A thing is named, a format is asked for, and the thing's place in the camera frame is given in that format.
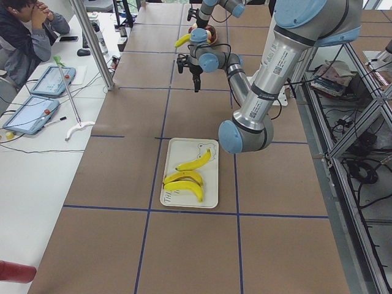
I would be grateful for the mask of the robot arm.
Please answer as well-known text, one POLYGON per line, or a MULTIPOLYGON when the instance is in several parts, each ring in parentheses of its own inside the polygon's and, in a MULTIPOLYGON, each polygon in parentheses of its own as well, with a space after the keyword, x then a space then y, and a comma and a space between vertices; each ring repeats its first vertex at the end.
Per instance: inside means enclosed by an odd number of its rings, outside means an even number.
POLYGON ((216 23, 225 22, 225 20, 217 21, 213 17, 216 7, 223 9, 227 17, 234 16, 239 18, 247 6, 266 5, 269 9, 269 14, 272 16, 276 1, 189 1, 189 4, 187 21, 191 21, 194 18, 196 27, 205 29, 209 25, 210 19, 213 19, 216 23))
POLYGON ((360 34, 362 1, 276 1, 267 46, 258 72, 249 81, 238 55, 215 50, 205 29, 215 6, 221 6, 239 18, 245 1, 203 1, 199 9, 189 9, 188 19, 196 27, 175 44, 190 43, 190 53, 178 58, 178 70, 190 68, 196 90, 200 74, 225 71, 240 108, 232 118, 221 123, 219 143, 228 153, 237 154, 266 148, 273 139, 273 125, 268 115, 279 92, 292 74, 304 51, 354 41, 360 34))

